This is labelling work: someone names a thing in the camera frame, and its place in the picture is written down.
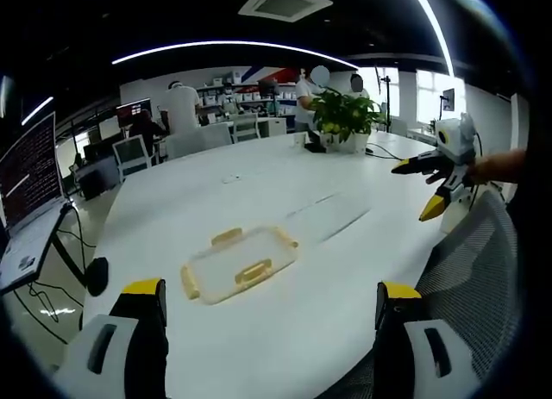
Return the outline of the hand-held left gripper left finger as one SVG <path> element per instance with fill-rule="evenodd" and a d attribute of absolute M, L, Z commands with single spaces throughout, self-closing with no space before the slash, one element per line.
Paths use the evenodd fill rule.
<path fill-rule="evenodd" d="M 67 346 L 53 380 L 67 398 L 165 398 L 166 281 L 125 287 Z"/>

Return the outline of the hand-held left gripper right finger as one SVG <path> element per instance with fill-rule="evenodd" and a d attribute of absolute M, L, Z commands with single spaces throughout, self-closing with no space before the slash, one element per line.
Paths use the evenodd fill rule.
<path fill-rule="evenodd" d="M 468 345 L 411 286 L 378 283 L 374 328 L 375 398 L 470 398 L 480 387 Z"/>

